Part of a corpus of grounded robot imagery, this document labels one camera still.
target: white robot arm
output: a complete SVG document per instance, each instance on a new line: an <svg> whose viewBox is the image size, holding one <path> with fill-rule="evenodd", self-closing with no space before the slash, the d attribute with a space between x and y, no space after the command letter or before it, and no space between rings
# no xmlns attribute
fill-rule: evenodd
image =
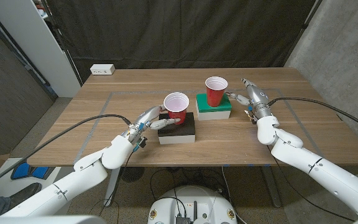
<svg viewBox="0 0 358 224"><path fill-rule="evenodd" d="M255 111L252 119L257 120L258 140L273 145L271 153L275 158L307 173L358 215L358 177L305 149L297 136L278 129L280 124L271 113L266 94L252 82L244 78L242 81Z"/></svg>
<svg viewBox="0 0 358 224"><path fill-rule="evenodd" d="M163 105L155 106L142 113L128 130L116 136L111 146L80 159L74 165L74 172L58 180L31 198L22 202L0 217L34 217L53 215L77 195L98 185L107 177L106 169L117 169L123 165L131 151L145 146L147 138L142 137L148 127L160 129L180 119L151 121L165 111Z"/></svg>

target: black curtain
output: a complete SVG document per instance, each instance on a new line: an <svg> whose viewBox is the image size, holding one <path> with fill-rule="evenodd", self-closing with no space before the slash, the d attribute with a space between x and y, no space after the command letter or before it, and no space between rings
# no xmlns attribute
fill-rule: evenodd
<svg viewBox="0 0 358 224"><path fill-rule="evenodd" d="M314 0L48 0L80 76L120 68L281 67Z"/></svg>

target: red cup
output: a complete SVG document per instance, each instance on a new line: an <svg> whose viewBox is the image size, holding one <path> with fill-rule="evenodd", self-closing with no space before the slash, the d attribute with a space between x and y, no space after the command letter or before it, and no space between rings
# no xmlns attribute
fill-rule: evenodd
<svg viewBox="0 0 358 224"><path fill-rule="evenodd" d="M185 122L186 109L188 106L189 98L183 93L171 93L164 99L164 107L168 110L169 117L180 118L180 121L175 124Z"/></svg>
<svg viewBox="0 0 358 224"><path fill-rule="evenodd" d="M221 77L209 77L205 80L206 102L209 106L217 107L221 104L227 81Z"/></svg>

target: electrical outlet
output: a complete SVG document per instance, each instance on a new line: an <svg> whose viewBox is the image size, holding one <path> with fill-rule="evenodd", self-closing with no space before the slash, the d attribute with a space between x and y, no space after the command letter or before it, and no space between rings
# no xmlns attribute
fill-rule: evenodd
<svg viewBox="0 0 358 224"><path fill-rule="evenodd" d="M92 75L112 75L115 71L113 64L94 64L91 67Z"/></svg>

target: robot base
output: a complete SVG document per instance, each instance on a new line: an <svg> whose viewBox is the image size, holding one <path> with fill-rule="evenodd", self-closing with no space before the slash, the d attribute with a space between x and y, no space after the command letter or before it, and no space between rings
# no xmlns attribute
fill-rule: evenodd
<svg viewBox="0 0 358 224"><path fill-rule="evenodd" d="M172 189L153 203L148 217L148 224L185 224L190 222L193 222L193 224L237 223L233 206L219 193L197 185L181 186L175 190L177 192L177 198L181 200L186 207L187 219L185 219L185 209L179 201L178 204L182 217L180 220L177 219L177 217L179 217L177 200L174 198L165 198L175 197L175 193Z"/></svg>

